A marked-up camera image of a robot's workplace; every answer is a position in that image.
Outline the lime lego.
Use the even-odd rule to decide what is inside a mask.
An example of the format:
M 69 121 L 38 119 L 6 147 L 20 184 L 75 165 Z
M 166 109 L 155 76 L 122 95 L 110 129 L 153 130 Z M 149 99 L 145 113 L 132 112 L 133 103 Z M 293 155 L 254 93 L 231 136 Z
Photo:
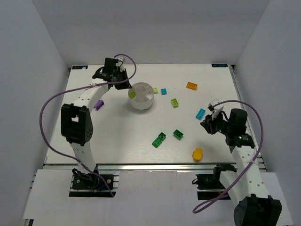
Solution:
M 132 93 L 130 94 L 130 98 L 131 98 L 131 99 L 135 98 L 135 96 L 136 96 L 136 93 L 135 93 L 135 92 L 132 92 Z

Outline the purple lego brick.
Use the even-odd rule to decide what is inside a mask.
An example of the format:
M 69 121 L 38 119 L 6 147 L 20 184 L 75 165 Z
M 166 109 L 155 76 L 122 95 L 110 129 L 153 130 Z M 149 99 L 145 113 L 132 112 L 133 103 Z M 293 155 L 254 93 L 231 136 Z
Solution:
M 103 100 L 99 100 L 96 103 L 96 105 L 94 106 L 94 108 L 98 111 L 103 105 L 104 105 L 104 101 Z

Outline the lime green lego brick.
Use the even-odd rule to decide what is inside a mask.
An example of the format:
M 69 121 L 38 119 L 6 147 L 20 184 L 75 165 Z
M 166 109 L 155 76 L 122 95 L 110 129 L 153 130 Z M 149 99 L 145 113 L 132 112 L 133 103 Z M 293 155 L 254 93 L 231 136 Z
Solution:
M 173 108 L 176 108 L 179 106 L 179 103 L 176 98 L 171 99 L 171 105 L 173 106 Z

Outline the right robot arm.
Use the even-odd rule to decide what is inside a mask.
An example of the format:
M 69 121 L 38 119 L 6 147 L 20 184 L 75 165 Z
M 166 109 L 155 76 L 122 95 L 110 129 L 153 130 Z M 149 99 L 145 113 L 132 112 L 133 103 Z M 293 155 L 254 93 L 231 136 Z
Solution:
M 232 109 L 230 117 L 223 112 L 207 115 L 201 122 L 207 133 L 220 132 L 236 165 L 219 164 L 212 181 L 221 183 L 234 205 L 237 226 L 275 226 L 282 211 L 280 200 L 273 199 L 260 174 L 253 139 L 246 133 L 247 112 Z

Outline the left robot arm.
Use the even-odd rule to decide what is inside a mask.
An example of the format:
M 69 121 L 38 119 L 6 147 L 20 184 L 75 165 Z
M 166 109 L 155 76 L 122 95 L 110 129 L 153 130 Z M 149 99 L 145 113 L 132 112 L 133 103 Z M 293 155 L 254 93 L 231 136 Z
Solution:
M 61 108 L 61 134 L 71 145 L 75 158 L 79 160 L 78 171 L 96 172 L 90 140 L 93 135 L 91 112 L 111 87 L 117 90 L 130 89 L 123 58 L 106 58 L 104 66 L 97 69 L 88 88 L 71 104 Z

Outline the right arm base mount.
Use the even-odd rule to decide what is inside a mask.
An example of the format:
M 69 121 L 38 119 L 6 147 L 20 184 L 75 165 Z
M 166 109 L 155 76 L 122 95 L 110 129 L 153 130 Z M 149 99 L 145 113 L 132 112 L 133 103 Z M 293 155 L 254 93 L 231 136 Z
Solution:
M 197 174 L 192 180 L 193 185 L 197 185 L 198 200 L 210 200 L 219 196 L 225 187 L 220 182 L 221 172 L 237 170 L 231 164 L 217 164 L 211 174 Z

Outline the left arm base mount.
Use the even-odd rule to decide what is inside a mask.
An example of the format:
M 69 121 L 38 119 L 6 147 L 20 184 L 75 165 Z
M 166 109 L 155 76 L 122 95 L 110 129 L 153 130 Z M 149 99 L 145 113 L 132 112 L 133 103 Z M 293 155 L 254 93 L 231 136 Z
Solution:
M 69 197 L 113 198 L 101 178 L 94 174 L 86 174 L 72 169 L 72 180 Z

